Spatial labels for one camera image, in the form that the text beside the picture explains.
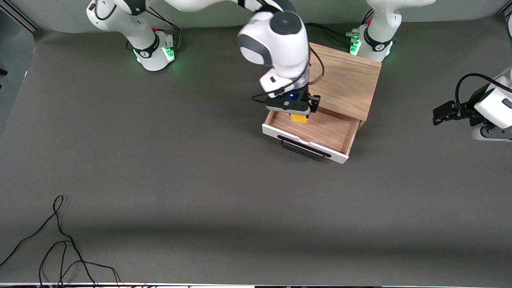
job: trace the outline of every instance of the drawer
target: drawer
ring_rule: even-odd
[[[270,111],[263,133],[281,140],[281,145],[310,158],[328,158],[345,163],[360,120],[319,107],[307,123],[293,122],[290,115]]]

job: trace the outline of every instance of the gray table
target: gray table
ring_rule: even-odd
[[[184,31],[156,73],[120,34],[37,34],[0,142],[2,258],[67,194],[64,229],[128,282],[512,285],[512,146],[431,120],[462,75],[510,64],[502,17],[404,24],[344,165],[261,133],[267,111],[249,96],[266,69],[242,58],[236,32]],[[468,80],[464,98],[483,84]],[[2,282],[37,281],[54,225]]]

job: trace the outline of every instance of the black handle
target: black handle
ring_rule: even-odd
[[[281,139],[281,147],[283,147],[284,149],[286,149],[286,150],[290,150],[290,151],[293,151],[293,152],[298,153],[298,154],[301,154],[301,155],[306,156],[306,157],[308,157],[308,158],[311,158],[311,159],[313,159],[313,160],[316,160],[316,161],[322,161],[322,160],[324,160],[324,158],[325,158],[325,157],[331,157],[331,155],[330,155],[330,154],[327,154],[327,153],[322,152],[322,151],[320,151],[320,150],[318,150],[318,149],[315,149],[315,148],[311,148],[311,147],[306,146],[306,145],[304,145],[304,144],[302,144],[302,143],[300,143],[300,142],[297,142],[297,141],[294,141],[294,140],[292,140],[292,139],[289,139],[289,138],[283,137],[283,136],[281,136],[281,135],[279,135],[279,136],[278,136],[278,138],[279,138],[279,139]],[[311,152],[311,153],[313,153],[313,154],[308,154],[308,153],[306,153],[306,152],[304,152],[304,151],[301,151],[301,150],[298,150],[298,149],[296,149],[296,148],[294,148],[294,147],[287,146],[287,145],[285,145],[285,143],[289,143],[289,144],[292,144],[292,145],[298,146],[298,147],[300,147],[301,149],[304,149],[304,150],[306,150],[306,151],[308,151],[308,152]]]

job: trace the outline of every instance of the white wall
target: white wall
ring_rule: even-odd
[[[45,30],[60,32],[98,31],[87,19],[90,0],[11,0]],[[305,22],[355,23],[369,7],[365,0],[291,0]],[[431,6],[403,9],[406,22],[477,19],[496,13],[507,0],[437,0]],[[220,3],[197,13],[183,13],[159,0],[153,6],[160,14],[182,28],[238,26],[247,22],[250,12],[233,3]],[[146,15],[151,25],[168,27]]]

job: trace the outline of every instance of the wooden cabinet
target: wooden cabinet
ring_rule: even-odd
[[[317,160],[328,158],[344,163],[359,128],[365,123],[377,85],[381,63],[310,43],[325,66],[322,80],[309,87],[320,95],[320,105],[307,123],[297,123],[289,114],[271,111],[262,125],[263,133],[281,140],[284,148]],[[311,56],[311,80],[322,72]]]

